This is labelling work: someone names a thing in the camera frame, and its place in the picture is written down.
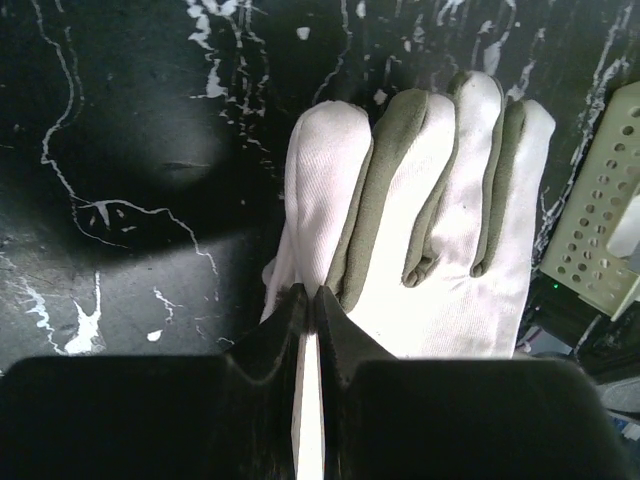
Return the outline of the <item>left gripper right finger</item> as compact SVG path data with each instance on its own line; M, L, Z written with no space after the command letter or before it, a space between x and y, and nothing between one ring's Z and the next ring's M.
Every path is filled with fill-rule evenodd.
M631 479L587 377L560 360L399 360L314 299L329 479Z

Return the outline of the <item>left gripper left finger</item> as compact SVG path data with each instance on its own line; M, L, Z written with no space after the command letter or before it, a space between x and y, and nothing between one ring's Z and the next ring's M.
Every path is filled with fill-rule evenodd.
M5 479L291 479L308 299L209 356L35 357L1 381Z

